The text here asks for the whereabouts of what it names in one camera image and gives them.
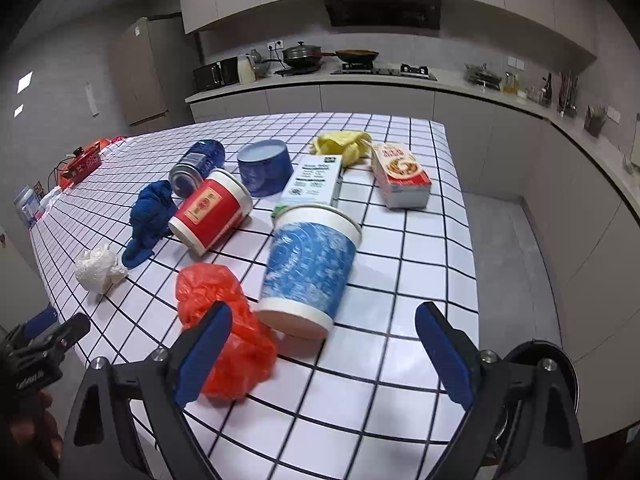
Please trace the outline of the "person's left hand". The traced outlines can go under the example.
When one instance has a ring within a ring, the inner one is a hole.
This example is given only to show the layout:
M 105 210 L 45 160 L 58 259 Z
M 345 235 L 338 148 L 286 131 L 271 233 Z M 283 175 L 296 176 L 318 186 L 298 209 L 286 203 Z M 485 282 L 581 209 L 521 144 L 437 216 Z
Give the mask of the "person's left hand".
M 9 424 L 6 464 L 12 479 L 57 479 L 63 452 L 58 422 L 50 413 L 47 390 L 33 396 L 26 410 Z

